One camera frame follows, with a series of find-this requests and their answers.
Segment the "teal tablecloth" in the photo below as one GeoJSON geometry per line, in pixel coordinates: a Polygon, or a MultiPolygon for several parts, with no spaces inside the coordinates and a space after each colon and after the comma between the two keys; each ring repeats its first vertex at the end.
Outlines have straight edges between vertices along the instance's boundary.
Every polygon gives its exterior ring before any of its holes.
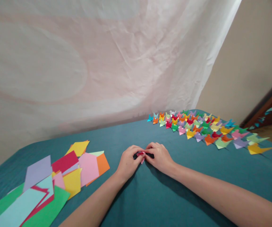
{"type": "MultiPolygon", "coordinates": [[[[22,184],[26,169],[51,155],[54,162],[74,142],[90,140],[87,152],[105,151],[110,170],[69,200],[52,226],[58,226],[117,169],[122,152],[132,144],[164,144],[173,160],[196,171],[233,183],[272,202],[272,150],[250,155],[246,148],[218,150],[212,144],[146,120],[30,144],[0,166],[0,199],[22,184]]],[[[272,147],[264,141],[261,146],[272,147]]],[[[102,226],[234,226],[227,218],[177,181],[148,163],[138,168],[118,193],[102,226]]]]}

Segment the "finger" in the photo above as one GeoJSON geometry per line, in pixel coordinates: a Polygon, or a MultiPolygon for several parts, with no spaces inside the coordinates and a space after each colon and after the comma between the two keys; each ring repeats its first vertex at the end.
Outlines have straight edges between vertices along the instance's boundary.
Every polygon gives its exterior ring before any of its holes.
{"type": "Polygon", "coordinates": [[[156,148],[156,144],[154,142],[151,142],[146,149],[150,149],[150,148],[156,148]]]}

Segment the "green paper sheet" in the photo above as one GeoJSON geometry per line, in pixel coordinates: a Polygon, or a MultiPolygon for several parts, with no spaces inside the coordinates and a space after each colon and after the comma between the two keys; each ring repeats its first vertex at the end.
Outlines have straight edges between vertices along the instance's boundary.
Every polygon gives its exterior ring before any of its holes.
{"type": "Polygon", "coordinates": [[[23,227],[49,227],[70,196],[69,192],[54,186],[54,200],[27,220],[23,227]]]}
{"type": "Polygon", "coordinates": [[[0,215],[23,193],[24,183],[0,200],[0,215]]]}

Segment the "yellow paper crane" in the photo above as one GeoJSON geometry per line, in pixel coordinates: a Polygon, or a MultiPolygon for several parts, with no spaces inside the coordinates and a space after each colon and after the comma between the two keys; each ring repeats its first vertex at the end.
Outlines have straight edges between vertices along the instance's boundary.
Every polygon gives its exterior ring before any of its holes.
{"type": "Polygon", "coordinates": [[[265,151],[272,149],[272,148],[260,148],[257,143],[254,143],[253,145],[250,145],[247,148],[250,154],[262,154],[265,151]]]}

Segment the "yellow paper sheet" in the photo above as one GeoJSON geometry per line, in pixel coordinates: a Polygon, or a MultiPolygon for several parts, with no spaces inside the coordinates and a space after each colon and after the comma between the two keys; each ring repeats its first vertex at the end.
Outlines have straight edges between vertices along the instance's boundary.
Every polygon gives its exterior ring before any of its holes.
{"type": "Polygon", "coordinates": [[[80,192],[80,172],[80,169],[76,169],[64,176],[65,190],[70,193],[68,200],[80,192]]]}
{"type": "Polygon", "coordinates": [[[66,154],[69,154],[70,152],[74,151],[77,157],[80,157],[85,149],[87,148],[90,141],[84,141],[84,142],[75,142],[70,149],[67,151],[66,154]]]}

